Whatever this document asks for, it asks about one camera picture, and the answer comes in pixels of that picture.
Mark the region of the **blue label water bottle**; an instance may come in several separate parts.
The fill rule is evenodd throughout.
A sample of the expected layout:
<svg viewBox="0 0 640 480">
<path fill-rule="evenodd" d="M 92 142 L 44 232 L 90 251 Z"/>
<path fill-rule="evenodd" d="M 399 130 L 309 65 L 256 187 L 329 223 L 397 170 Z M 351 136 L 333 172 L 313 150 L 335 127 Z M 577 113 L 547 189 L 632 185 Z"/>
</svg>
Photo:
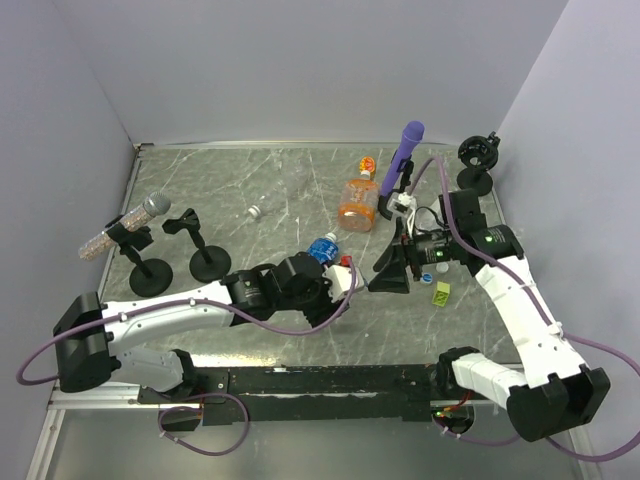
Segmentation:
<svg viewBox="0 0 640 480">
<path fill-rule="evenodd" d="M 316 238 L 306 252 L 323 266 L 332 265 L 339 253 L 337 236 L 333 232 Z"/>
</svg>

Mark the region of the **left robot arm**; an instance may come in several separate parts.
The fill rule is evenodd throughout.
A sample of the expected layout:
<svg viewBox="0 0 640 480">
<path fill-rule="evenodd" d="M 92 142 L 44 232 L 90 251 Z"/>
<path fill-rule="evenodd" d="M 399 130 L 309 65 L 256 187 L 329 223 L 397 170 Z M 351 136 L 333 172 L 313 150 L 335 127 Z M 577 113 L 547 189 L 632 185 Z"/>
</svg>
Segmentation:
<svg viewBox="0 0 640 480">
<path fill-rule="evenodd" d="M 239 270 L 205 286 L 134 302 L 100 302 L 78 296 L 53 329 L 58 382 L 79 393 L 110 380 L 138 384 L 176 402 L 196 393 L 198 379 L 188 353 L 158 352 L 147 343 L 209 328 L 252 323 L 262 328 L 277 312 L 303 314 L 311 332 L 344 313 L 361 287 L 351 261 L 325 266 L 300 252 L 277 265 Z"/>
</svg>

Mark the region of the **clear bottle white cap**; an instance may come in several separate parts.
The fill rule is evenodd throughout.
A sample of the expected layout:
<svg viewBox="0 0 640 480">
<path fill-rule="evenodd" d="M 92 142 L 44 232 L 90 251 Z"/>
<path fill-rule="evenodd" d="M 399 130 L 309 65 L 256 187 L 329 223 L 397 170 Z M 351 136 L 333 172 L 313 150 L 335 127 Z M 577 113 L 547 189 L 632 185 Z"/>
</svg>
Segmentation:
<svg viewBox="0 0 640 480">
<path fill-rule="evenodd" d="M 265 212 L 257 205 L 251 205 L 247 209 L 247 213 L 248 213 L 249 217 L 254 221 L 259 220 L 260 218 L 262 218 L 265 215 Z"/>
</svg>

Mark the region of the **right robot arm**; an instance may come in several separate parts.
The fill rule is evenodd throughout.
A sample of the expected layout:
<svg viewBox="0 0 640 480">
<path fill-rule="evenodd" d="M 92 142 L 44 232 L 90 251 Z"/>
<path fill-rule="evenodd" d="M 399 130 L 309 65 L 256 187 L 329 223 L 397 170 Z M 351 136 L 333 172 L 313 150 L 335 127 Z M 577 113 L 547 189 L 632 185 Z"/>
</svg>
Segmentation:
<svg viewBox="0 0 640 480">
<path fill-rule="evenodd" d="M 474 392 L 506 410 L 512 426 L 533 442 L 588 424 L 611 384 L 590 368 L 564 337 L 530 274 L 524 251 L 506 225 L 490 226 L 472 190 L 440 196 L 441 228 L 419 231 L 417 207 L 406 193 L 391 194 L 387 210 L 394 236 L 374 266 L 372 292 L 406 294 L 425 265 L 457 261 L 493 302 L 518 352 L 519 371 L 498 364 L 474 347 L 440 354 L 432 374 L 439 393 L 457 399 Z"/>
</svg>

